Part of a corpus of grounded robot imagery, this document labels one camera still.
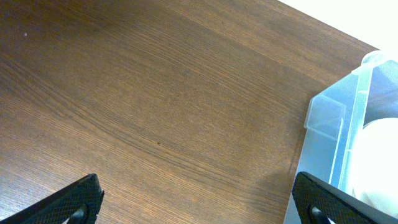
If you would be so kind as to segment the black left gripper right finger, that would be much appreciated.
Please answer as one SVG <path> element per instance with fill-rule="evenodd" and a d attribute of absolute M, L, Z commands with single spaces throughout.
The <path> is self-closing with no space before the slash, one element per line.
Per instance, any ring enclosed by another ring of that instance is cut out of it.
<path fill-rule="evenodd" d="M 397 224 L 397 219 L 355 199 L 308 172 L 299 172 L 292 188 L 301 223 Z"/>

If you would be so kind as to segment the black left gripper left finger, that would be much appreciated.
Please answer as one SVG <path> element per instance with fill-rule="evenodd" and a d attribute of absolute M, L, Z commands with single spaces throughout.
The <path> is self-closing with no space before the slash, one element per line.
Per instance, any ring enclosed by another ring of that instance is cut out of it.
<path fill-rule="evenodd" d="M 88 174 L 1 223 L 94 224 L 104 198 L 98 176 Z"/>

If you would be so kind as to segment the white small bowl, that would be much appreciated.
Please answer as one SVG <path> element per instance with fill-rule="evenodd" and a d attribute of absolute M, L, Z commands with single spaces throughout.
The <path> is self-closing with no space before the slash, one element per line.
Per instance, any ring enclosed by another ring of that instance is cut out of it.
<path fill-rule="evenodd" d="M 397 218 L 397 118 L 371 121 L 359 132 L 349 181 L 358 200 Z"/>

